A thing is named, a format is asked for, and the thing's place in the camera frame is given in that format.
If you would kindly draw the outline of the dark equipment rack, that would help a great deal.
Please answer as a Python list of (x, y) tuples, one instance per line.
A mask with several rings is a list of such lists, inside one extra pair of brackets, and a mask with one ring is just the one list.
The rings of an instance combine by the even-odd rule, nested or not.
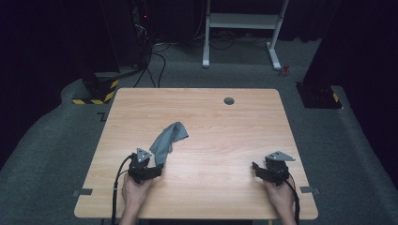
[(140, 63), (146, 68), (153, 46), (153, 32), (146, 0), (131, 0), (131, 16), (140, 51)]

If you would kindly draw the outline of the person's right hand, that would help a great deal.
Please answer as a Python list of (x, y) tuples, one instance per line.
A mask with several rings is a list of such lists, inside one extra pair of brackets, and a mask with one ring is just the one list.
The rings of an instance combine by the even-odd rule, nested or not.
[(268, 193), (269, 200), (280, 219), (292, 218), (294, 216), (294, 195), (292, 191), (292, 179), (288, 178), (286, 182), (283, 182), (279, 186), (276, 186), (275, 184), (270, 183), (266, 180), (264, 180), (263, 183)]

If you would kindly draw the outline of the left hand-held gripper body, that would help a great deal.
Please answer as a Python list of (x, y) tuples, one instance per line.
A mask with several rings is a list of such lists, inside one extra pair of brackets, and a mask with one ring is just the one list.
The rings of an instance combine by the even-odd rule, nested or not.
[(154, 178), (153, 170), (147, 167), (151, 156), (151, 153), (142, 148), (137, 148), (136, 152), (131, 155), (128, 174), (136, 184)]

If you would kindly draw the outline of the white metal stand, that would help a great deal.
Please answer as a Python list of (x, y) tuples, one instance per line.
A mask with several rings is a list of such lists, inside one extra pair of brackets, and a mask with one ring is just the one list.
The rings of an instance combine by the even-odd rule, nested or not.
[(275, 45), (280, 34), (285, 12), (289, 0), (283, 0), (280, 12), (275, 15), (266, 14), (236, 14), (236, 13), (214, 13), (211, 11), (211, 0), (206, 0), (206, 26), (205, 41), (203, 49), (202, 66), (208, 68), (210, 65), (209, 35), (211, 28), (235, 28), (235, 29), (257, 29), (272, 30), (273, 36), (266, 43), (267, 51), (275, 70), (281, 70), (279, 58), (275, 51)]

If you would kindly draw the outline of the person's left hand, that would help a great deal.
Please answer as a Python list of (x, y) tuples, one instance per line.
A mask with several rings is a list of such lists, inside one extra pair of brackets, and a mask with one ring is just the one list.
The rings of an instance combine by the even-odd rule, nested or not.
[(135, 218), (147, 197), (148, 191), (153, 180), (147, 180), (143, 184), (136, 184), (135, 181), (126, 174), (122, 187), (122, 196), (125, 203), (123, 218)]

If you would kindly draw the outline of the black yellow striped stand base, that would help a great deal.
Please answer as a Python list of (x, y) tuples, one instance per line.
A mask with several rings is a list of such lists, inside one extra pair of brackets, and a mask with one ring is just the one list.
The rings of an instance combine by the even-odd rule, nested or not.
[(95, 74), (82, 78), (82, 88), (71, 99), (74, 104), (107, 104), (115, 94), (119, 79), (102, 78)]

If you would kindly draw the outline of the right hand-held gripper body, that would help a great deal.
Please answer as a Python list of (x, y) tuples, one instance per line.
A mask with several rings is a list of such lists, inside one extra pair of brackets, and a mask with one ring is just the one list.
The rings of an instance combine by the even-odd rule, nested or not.
[(289, 169), (286, 165), (287, 161), (295, 161), (294, 157), (291, 157), (281, 151), (265, 156), (265, 169), (261, 169), (261, 178), (263, 180), (274, 183), (276, 186), (280, 186), (283, 181), (289, 178)]

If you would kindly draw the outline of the grey cloth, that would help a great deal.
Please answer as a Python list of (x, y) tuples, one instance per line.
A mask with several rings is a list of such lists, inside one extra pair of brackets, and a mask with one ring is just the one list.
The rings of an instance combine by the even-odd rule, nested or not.
[(180, 122), (175, 122), (165, 128), (149, 148), (150, 152), (155, 155), (156, 165), (165, 163), (168, 154), (173, 151), (173, 143), (188, 136), (187, 130)]

